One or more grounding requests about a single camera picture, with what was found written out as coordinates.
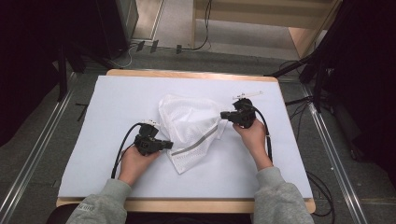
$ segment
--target white paper sheet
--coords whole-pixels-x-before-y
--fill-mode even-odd
[[[59,197],[98,193],[110,178],[126,132],[143,119],[160,120],[158,103],[165,94],[205,97],[232,104],[242,92],[263,91],[251,97],[271,133],[274,165],[286,181],[312,198],[289,116],[277,82],[230,81],[167,77],[99,77],[81,133],[64,172]],[[125,146],[134,141],[133,130]],[[161,132],[156,136],[164,139]],[[133,186],[133,198],[253,198],[258,189],[256,166],[231,122],[206,157],[179,175],[165,153]]]

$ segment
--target white mesh bag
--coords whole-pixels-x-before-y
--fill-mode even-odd
[[[174,144],[167,154],[182,174],[201,160],[215,138],[220,139],[227,120],[221,111],[230,108],[204,98],[168,94],[159,105],[161,131]]]

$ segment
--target person's left hand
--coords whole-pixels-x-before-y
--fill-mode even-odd
[[[149,165],[160,156],[157,151],[148,156],[142,156],[135,146],[129,147],[121,160],[121,169],[119,180],[127,183],[129,186],[136,181],[149,167]]]

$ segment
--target person's right hand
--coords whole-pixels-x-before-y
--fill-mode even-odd
[[[160,152],[154,152],[148,156],[142,156],[136,146],[129,147],[121,159],[121,169],[119,180],[127,183],[129,186],[139,178],[149,165],[160,156]]]
[[[248,129],[241,128],[237,124],[234,124],[233,128],[241,135],[242,141],[256,162],[258,171],[274,166],[265,151],[266,130],[259,120],[255,119]]]

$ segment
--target electrical cord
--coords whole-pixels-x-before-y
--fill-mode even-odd
[[[314,97],[313,97],[313,96],[306,96],[306,97],[304,97],[304,98],[302,98],[302,99],[299,99],[299,100],[294,100],[294,101],[285,102],[285,106],[288,106],[288,105],[295,105],[295,104],[299,104],[299,103],[302,103],[302,102],[310,102],[310,103],[313,103],[313,101],[314,101]],[[323,104],[326,105],[326,106],[322,105],[322,106],[321,106],[322,108],[324,108],[324,109],[326,109],[326,110],[328,110],[328,111],[331,111],[331,109],[330,109],[331,106],[330,106],[329,95],[320,96],[320,101],[321,101]]]
[[[301,63],[300,61],[297,61],[297,60],[289,60],[289,61],[285,61],[285,62],[283,62],[279,67],[278,67],[278,71],[280,71],[281,70],[281,68],[282,68],[282,66],[284,65],[284,64],[286,64],[286,63],[299,63],[300,64],[300,66],[302,66],[302,65],[306,65],[306,66],[311,66],[311,65],[313,65],[313,64],[309,64],[309,63]],[[297,68],[295,68],[294,70],[296,70],[296,72],[300,75],[301,74],[301,72],[298,70],[298,68],[299,67],[297,67]],[[270,77],[272,74],[268,74],[268,75],[263,75],[264,77]]]
[[[267,148],[268,148],[268,157],[272,161],[273,157],[272,157],[271,135],[270,135],[270,131],[268,130],[267,122],[265,121],[265,118],[262,115],[262,112],[260,112],[260,110],[258,108],[256,108],[254,105],[248,105],[248,104],[241,104],[241,105],[249,106],[254,111],[256,111],[260,115],[260,117],[262,118],[262,123],[265,126],[265,138],[266,138]]]
[[[195,48],[195,49],[180,49],[180,50],[182,50],[182,51],[195,51],[195,50],[201,49],[206,44],[206,42],[209,43],[209,49],[212,48],[212,44],[209,41],[209,19],[210,19],[210,11],[212,10],[212,1],[213,0],[208,0],[207,1],[207,5],[206,5],[206,9],[205,9],[206,37],[205,37],[204,43],[200,47]],[[157,48],[158,49],[176,49],[176,48],[168,48],[168,47],[157,47]]]
[[[294,112],[290,115],[290,120],[292,120],[296,115],[300,114],[299,117],[299,122],[298,122],[298,127],[297,127],[297,137],[296,140],[298,140],[299,135],[300,135],[300,125],[301,125],[301,119],[303,116],[304,111],[306,108],[313,103],[313,97],[312,96],[307,96],[299,100],[295,101],[290,101],[286,102],[285,105],[294,105],[294,104],[299,104],[302,103],[301,105],[297,106],[297,108],[294,110]],[[326,184],[316,175],[306,171],[308,180],[311,181],[318,189],[319,191],[323,194],[323,196],[326,198],[326,201],[329,203],[330,210],[325,213],[325,214],[318,214],[318,213],[313,213],[314,216],[317,217],[326,217],[329,214],[332,214],[332,223],[335,221],[335,210],[334,210],[334,205],[333,205],[333,199],[332,199],[332,194],[329,190],[329,188],[326,186]],[[318,182],[315,179],[320,182],[320,184],[327,190],[327,192],[318,184]]]
[[[121,155],[122,148],[123,148],[123,145],[125,144],[126,139],[128,138],[129,134],[131,133],[131,131],[132,131],[136,126],[142,126],[142,125],[143,125],[143,123],[136,123],[136,124],[135,124],[134,126],[132,126],[132,128],[130,128],[130,129],[128,130],[128,132],[125,134],[125,137],[124,137],[124,139],[122,140],[122,143],[121,143],[119,152],[118,152],[118,154],[117,154],[116,161],[114,162],[113,171],[111,172],[111,178],[112,178],[112,179],[114,179],[114,178],[116,177],[117,167],[119,166],[119,164],[120,164],[120,162],[121,162],[121,159],[122,159],[123,155],[125,154],[126,150],[128,150],[128,147],[127,147],[127,148],[123,151],[123,153],[122,153],[122,155]]]
[[[111,63],[113,63],[114,65],[118,66],[119,68],[125,68],[128,67],[131,63],[132,63],[132,55],[131,55],[131,50],[134,49],[135,47],[137,47],[138,44],[132,44],[132,46],[128,49],[128,55],[129,55],[129,62],[126,65],[119,65],[113,61],[110,60]]]
[[[313,213],[314,216],[317,217],[326,217],[329,214],[332,214],[332,223],[335,222],[335,210],[334,210],[334,203],[333,203],[333,199],[332,199],[332,193],[330,192],[329,188],[326,186],[326,184],[316,175],[306,171],[306,173],[308,174],[308,179],[319,189],[319,191],[323,194],[323,196],[326,198],[327,202],[329,203],[330,206],[330,210],[325,213],[325,214],[318,214],[318,213]],[[318,184],[318,182],[314,179],[314,178],[320,182],[321,185],[323,185],[323,187],[327,190],[327,192]]]

